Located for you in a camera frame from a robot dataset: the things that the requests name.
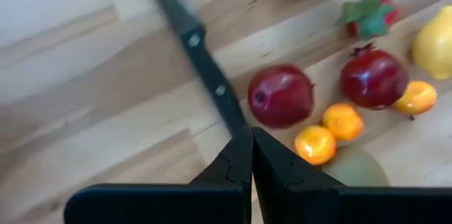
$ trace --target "wooden surface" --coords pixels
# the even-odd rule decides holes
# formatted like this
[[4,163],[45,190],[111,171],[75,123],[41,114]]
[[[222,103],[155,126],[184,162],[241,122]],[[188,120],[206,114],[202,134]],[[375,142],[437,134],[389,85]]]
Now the wooden surface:
[[[349,0],[189,0],[208,46],[244,112],[254,71],[290,62],[316,84],[312,117],[268,130],[293,150],[294,135],[341,99],[350,50],[334,22]],[[411,64],[416,32],[452,0],[395,0],[380,48],[437,86],[440,99],[415,122],[361,110],[364,135],[393,185],[452,186],[452,82]],[[0,223],[62,223],[76,190],[98,182],[189,182],[230,139],[153,0],[0,0]],[[253,222],[262,223],[253,194]]]

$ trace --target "knife blade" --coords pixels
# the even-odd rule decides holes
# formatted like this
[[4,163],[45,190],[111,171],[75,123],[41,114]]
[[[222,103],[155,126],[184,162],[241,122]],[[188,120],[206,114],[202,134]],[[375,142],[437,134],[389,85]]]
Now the knife blade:
[[249,128],[237,96],[206,48],[206,29],[184,0],[157,0],[233,137]]

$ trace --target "apricot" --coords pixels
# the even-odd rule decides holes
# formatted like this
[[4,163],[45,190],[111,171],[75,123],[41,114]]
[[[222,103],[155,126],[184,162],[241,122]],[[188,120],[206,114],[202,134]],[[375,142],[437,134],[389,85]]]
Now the apricot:
[[351,141],[362,134],[364,122],[349,104],[334,104],[323,114],[323,125],[340,141]]
[[298,155],[311,165],[322,165],[336,153],[334,135],[323,126],[309,126],[295,138]]
[[432,85],[424,81],[411,81],[394,107],[406,115],[422,114],[435,105],[437,98],[438,93]]

